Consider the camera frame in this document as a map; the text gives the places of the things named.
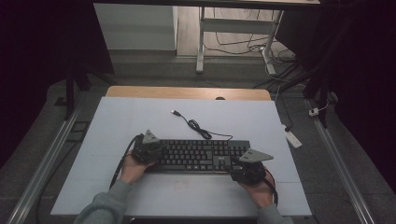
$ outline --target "keyboard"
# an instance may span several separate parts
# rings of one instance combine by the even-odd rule
[[[166,150],[148,172],[226,174],[230,169],[240,169],[231,158],[239,158],[250,148],[249,141],[242,140],[163,139],[161,143]]]

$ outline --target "gray sweatshirt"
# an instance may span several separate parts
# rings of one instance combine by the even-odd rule
[[[93,202],[85,207],[75,224],[121,224],[126,211],[125,198],[132,186],[117,180],[108,193],[99,193]],[[259,209],[258,224],[292,224],[290,217],[282,217],[274,204]]]

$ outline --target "space bar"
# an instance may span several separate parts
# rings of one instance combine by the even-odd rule
[[[150,171],[185,171],[185,165],[154,165]]]

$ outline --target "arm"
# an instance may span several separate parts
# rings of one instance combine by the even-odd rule
[[[75,223],[121,223],[126,211],[125,198],[131,191],[132,184],[142,176],[147,167],[149,165],[137,163],[128,154],[122,165],[120,179],[107,193],[97,194],[92,203],[81,211]]]
[[[265,178],[275,185],[275,180],[272,176],[266,172]],[[239,185],[244,188],[251,200],[256,204],[258,211],[258,224],[292,224],[293,220],[290,217],[282,217],[277,210],[276,205],[273,203],[273,193],[270,188],[264,183],[261,182],[255,186],[249,186],[243,183],[239,183]]]

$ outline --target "white wall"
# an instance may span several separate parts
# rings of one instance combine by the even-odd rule
[[[94,4],[107,49],[177,48],[177,7]]]

